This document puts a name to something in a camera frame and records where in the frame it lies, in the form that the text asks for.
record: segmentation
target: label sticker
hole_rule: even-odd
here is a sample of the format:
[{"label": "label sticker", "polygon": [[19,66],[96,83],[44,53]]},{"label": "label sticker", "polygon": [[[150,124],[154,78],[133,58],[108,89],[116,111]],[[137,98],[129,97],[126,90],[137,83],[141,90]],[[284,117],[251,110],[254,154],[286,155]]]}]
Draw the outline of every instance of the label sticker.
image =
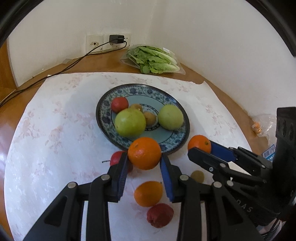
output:
[{"label": "label sticker", "polygon": [[165,51],[166,53],[170,53],[170,51],[166,48],[163,48],[163,51]]},{"label": "label sticker", "polygon": [[268,148],[265,152],[262,153],[262,156],[265,159],[267,159],[267,160],[269,160],[269,161],[272,162],[274,160],[275,151],[276,151],[276,147],[273,144],[270,148]]}]

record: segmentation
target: wooden floor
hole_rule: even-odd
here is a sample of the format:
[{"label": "wooden floor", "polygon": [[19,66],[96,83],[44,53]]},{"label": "wooden floor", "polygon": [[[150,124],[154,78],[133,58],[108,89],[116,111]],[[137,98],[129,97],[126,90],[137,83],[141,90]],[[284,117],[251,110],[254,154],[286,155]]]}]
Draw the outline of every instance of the wooden floor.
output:
[{"label": "wooden floor", "polygon": [[8,57],[7,42],[0,48],[0,101],[16,89]]},{"label": "wooden floor", "polygon": [[[67,73],[75,72],[127,72],[127,73],[140,73],[136,68],[128,65],[124,65],[120,62],[120,58],[123,55],[124,50],[116,51],[113,53],[88,56],[84,58],[79,64],[67,71]],[[29,84],[39,80],[48,74],[54,74],[58,71],[64,69],[66,65],[58,65],[50,70],[47,70],[33,79],[26,82],[19,89],[28,86]],[[240,126],[242,132],[244,133],[246,139],[248,140],[251,149],[256,154],[261,154],[267,149],[267,139],[259,138],[251,130],[252,120],[243,111],[243,109],[236,104],[228,95],[222,92],[219,88],[213,85],[211,82],[203,78],[198,73],[184,66],[186,75],[182,74],[163,74],[162,76],[179,79],[184,81],[192,81],[196,84],[201,84],[206,81],[209,86],[213,89],[220,101],[226,106],[228,111],[232,114],[238,125]],[[25,107],[32,99],[36,91],[39,89],[41,84],[34,86],[33,88],[20,94],[13,100],[9,101],[5,106],[0,108],[0,223],[2,226],[10,232],[7,223],[5,206],[4,206],[4,169],[5,161],[7,158],[9,146],[15,132],[16,126],[25,110]]]}]

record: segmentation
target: red apple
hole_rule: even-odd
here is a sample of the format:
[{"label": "red apple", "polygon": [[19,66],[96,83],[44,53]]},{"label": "red apple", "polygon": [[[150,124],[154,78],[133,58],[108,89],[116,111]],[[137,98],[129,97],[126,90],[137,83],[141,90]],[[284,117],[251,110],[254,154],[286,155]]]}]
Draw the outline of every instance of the red apple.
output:
[{"label": "red apple", "polygon": [[167,204],[159,203],[147,212],[147,221],[156,228],[162,228],[173,219],[174,210]]},{"label": "red apple", "polygon": [[116,97],[111,103],[111,110],[116,114],[127,108],[128,100],[126,99],[126,97]]},{"label": "red apple", "polygon": [[[125,151],[114,152],[113,155],[111,156],[111,159],[110,159],[110,166],[118,164],[120,161],[121,155],[124,152]],[[133,170],[133,165],[130,163],[129,167],[128,167],[128,172],[131,172],[132,170]]]}]

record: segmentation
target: power adapter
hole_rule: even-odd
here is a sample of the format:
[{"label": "power adapter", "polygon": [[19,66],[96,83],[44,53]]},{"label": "power adapter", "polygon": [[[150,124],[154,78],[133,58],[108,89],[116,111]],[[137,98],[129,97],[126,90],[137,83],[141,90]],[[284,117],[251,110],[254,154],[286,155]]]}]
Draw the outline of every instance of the power adapter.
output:
[{"label": "power adapter", "polygon": [[112,34],[109,36],[111,44],[122,44],[124,42],[124,35]]}]

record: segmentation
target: green apple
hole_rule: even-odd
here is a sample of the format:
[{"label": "green apple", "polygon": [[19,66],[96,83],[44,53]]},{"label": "green apple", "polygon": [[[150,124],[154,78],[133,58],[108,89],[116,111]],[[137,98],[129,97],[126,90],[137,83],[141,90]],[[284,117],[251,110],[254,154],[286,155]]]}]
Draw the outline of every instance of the green apple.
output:
[{"label": "green apple", "polygon": [[177,130],[183,125],[183,113],[177,106],[167,104],[158,113],[158,122],[164,129]]},{"label": "green apple", "polygon": [[128,108],[117,114],[114,125],[120,136],[137,137],[145,130],[146,119],[141,111]]}]

